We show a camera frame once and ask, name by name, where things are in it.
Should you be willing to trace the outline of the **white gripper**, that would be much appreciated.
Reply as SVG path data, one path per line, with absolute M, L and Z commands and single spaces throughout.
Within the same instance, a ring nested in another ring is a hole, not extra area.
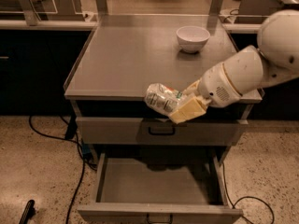
M 208 69 L 200 78 L 186 88 L 184 95 L 198 95 L 186 98 L 169 115 L 169 118 L 176 124 L 195 119 L 205 115 L 209 105 L 222 108 L 238 102 L 242 95 L 235 89 L 228 78 L 224 63 L 218 63 Z

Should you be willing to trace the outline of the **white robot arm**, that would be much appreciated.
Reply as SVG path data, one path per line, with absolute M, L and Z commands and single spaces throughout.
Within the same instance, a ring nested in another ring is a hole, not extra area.
M 257 33 L 257 47 L 247 46 L 209 68 L 187 89 L 169 114 L 175 123 L 205 115 L 211 107 L 226 107 L 251 91 L 299 77 L 299 11 L 281 10 L 269 16 Z

